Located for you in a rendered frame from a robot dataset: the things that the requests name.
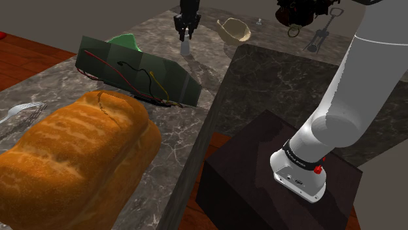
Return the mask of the bright green curved object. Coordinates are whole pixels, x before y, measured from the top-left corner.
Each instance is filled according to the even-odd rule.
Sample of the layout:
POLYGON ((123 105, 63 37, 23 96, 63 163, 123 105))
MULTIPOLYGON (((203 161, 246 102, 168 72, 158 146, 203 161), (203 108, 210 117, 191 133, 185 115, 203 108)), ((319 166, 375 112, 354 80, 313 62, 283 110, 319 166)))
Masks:
POLYGON ((125 33, 115 36, 108 40, 107 43, 111 44, 112 48, 116 51, 141 51, 136 43, 133 33, 125 33))

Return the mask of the dark robot stand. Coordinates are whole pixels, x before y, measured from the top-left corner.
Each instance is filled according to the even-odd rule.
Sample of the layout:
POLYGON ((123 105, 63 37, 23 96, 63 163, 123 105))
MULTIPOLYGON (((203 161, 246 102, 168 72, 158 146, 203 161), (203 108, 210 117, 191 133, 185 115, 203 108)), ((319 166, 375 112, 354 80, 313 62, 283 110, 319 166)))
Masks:
POLYGON ((218 230, 345 230, 362 171, 334 153, 326 191, 310 203, 273 177, 271 154, 296 129, 269 110, 205 160, 196 202, 218 230))

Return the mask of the silver fork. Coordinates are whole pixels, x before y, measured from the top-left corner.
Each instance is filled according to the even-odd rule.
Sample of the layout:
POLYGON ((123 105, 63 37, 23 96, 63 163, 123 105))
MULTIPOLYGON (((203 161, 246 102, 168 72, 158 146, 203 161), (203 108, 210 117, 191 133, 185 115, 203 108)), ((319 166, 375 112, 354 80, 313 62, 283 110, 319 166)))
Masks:
POLYGON ((0 124, 2 124, 3 122, 7 121, 9 118, 13 117, 14 115, 17 115, 19 112, 27 108, 38 107, 38 106, 43 106, 43 105, 44 103, 42 102, 32 102, 32 103, 16 105, 8 110, 7 115, 2 120, 0 120, 0 124))

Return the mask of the beige bowl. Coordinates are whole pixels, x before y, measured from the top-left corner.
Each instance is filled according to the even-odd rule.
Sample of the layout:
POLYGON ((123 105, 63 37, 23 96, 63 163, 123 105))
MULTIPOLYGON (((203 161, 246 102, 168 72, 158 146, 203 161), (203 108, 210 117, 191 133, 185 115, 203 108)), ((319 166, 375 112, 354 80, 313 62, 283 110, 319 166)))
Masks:
POLYGON ((246 23, 236 18, 228 18, 223 24, 216 22, 219 37, 227 44, 239 46, 249 40, 251 31, 246 23))

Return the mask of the brown bread loaf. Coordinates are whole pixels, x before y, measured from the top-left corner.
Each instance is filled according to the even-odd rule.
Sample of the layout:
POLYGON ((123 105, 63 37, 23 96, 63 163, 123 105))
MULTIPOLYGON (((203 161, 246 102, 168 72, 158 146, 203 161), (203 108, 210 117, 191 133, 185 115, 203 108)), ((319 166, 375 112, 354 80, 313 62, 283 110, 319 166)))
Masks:
POLYGON ((161 141, 136 99, 85 93, 0 154, 0 222, 12 230, 111 230, 161 141))

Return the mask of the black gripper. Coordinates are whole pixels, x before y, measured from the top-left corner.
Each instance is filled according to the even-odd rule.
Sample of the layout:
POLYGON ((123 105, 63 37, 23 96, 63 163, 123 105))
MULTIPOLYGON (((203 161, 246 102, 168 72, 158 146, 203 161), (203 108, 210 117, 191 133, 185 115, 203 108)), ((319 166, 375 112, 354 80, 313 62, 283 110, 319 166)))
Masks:
POLYGON ((182 16, 190 15, 188 21, 188 35, 189 39, 192 38, 192 34, 195 29, 197 29, 201 15, 197 14, 199 10, 200 0, 180 0, 180 14, 173 17, 175 23, 175 29, 179 33, 179 40, 184 41, 185 32, 186 32, 186 23, 183 20, 182 16))

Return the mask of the metal corkscrew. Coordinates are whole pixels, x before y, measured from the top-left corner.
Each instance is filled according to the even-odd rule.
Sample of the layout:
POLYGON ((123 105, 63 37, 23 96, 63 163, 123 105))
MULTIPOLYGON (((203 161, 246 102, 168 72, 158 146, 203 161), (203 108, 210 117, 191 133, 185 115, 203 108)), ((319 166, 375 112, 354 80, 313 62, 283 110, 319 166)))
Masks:
POLYGON ((344 10, 341 8, 338 7, 331 8, 329 11, 330 19, 328 20, 328 23, 322 29, 316 30, 314 37, 311 39, 311 41, 303 50, 307 50, 309 52, 316 54, 319 53, 322 43, 330 34, 330 32, 328 31, 328 27, 330 26, 334 18, 341 16, 343 13, 344 10))

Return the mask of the small pale grey shaker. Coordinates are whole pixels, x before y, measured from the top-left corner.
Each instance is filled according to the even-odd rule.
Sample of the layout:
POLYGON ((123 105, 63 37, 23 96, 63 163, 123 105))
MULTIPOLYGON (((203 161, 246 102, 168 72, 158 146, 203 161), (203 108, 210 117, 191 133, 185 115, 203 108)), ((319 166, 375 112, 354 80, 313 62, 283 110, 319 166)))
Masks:
POLYGON ((186 28, 184 34, 184 40, 180 43, 180 54, 182 56, 190 55, 190 36, 189 36, 189 29, 186 28))

